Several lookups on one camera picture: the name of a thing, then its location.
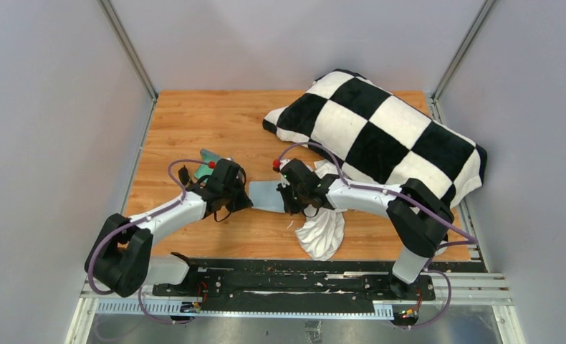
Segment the light blue cleaning cloth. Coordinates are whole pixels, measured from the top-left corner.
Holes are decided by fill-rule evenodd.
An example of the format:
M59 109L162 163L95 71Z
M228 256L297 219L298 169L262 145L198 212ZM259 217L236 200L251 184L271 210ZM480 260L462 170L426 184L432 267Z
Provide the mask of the light blue cleaning cloth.
M249 183L249 198L253 203L252 208L284 214L284 201L277 190L279 181L251 181Z

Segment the grey glasses case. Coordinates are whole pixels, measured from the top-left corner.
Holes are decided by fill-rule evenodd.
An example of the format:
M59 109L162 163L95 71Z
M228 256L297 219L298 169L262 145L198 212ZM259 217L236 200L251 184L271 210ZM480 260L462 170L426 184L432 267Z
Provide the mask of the grey glasses case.
M210 162L217 162L219 160L221 160L221 156L208 150L205 148L202 148L200 150L200 155L201 155L201 159L203 162L205 162L205 164L200 165L196 172L194 173L194 178L195 179L200 179L203 176L210 176L212 174L213 169L208 167L208 164Z

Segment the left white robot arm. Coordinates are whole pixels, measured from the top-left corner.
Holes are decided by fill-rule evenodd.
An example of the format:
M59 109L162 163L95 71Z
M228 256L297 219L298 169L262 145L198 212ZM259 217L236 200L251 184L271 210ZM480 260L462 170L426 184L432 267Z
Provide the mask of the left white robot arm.
M198 276L188 259L179 253L153 257L153 247L189 224L252 207L246 193L246 173L228 159L201 161L210 174L194 181L188 160L170 163L168 175L180 187L170 201L130 217L115 213L107 217L87 256L85 271L92 290L99 295L115 293L129 297L144 285L169 284L182 296L198 289Z

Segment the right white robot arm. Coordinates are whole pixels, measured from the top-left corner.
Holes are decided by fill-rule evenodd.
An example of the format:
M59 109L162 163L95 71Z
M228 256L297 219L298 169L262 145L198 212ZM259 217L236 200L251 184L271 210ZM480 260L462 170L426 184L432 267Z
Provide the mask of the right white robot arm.
M284 180L277 190L284 210L290 214L309 207L316 211L349 209L390 220L402 242L388 274L388 289L398 299L406 299L416 291L421 270L435 256L454 222L450 206L416 178L402 184L379 185L332 173L319 177L298 159L277 161L273 169Z

